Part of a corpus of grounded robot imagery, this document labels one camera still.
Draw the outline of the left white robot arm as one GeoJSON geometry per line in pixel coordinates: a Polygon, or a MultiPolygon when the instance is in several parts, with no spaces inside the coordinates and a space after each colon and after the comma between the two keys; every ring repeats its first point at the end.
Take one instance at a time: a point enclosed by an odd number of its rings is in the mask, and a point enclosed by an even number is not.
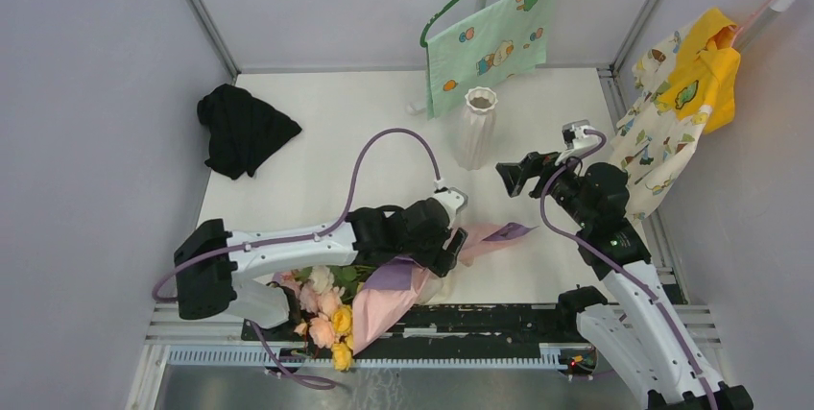
{"type": "Polygon", "coordinates": [[[228,314],[290,340],[300,331],[301,315],[290,295],[260,277],[320,265],[378,268],[392,261],[412,261],[445,277],[467,240],[465,230],[453,228],[466,206],[467,196],[448,188],[406,208],[358,208],[336,226],[243,232],[208,220],[174,254],[179,316],[197,321],[228,314]]]}

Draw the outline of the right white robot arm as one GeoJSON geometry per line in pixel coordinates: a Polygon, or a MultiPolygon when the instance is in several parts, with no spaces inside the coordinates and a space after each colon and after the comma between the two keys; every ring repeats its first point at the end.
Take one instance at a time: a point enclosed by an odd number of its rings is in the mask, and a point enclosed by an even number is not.
{"type": "Polygon", "coordinates": [[[530,197],[552,198],[579,226],[571,235],[583,261],[624,311],[617,318],[594,287],[561,294],[554,316],[567,341],[582,338],[603,355],[643,409],[752,409],[742,385],[729,385],[691,338],[660,283],[639,234],[624,215],[626,174],[605,162],[580,175],[576,158],[530,153],[495,170],[511,197],[538,179],[530,197]]]}

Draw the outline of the pink purple flower bouquet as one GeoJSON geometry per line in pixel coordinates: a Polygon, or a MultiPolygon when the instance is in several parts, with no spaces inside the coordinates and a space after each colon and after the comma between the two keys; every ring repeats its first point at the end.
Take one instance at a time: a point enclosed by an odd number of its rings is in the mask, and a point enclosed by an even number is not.
{"type": "Polygon", "coordinates": [[[409,257],[341,281],[342,267],[315,266],[277,273],[272,284],[291,289],[304,321],[294,333],[329,351],[334,369],[346,372],[352,359],[394,326],[415,305],[448,298],[454,272],[437,277],[409,257]]]}

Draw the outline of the black cloth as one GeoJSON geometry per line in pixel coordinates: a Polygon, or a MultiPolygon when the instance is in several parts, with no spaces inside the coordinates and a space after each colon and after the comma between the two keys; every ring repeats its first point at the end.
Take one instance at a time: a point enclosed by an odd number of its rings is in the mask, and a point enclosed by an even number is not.
{"type": "Polygon", "coordinates": [[[209,130],[204,164],[232,180],[243,175],[252,178],[269,157],[302,132],[291,117],[232,84],[216,87],[198,102],[196,111],[201,125],[209,130]]]}

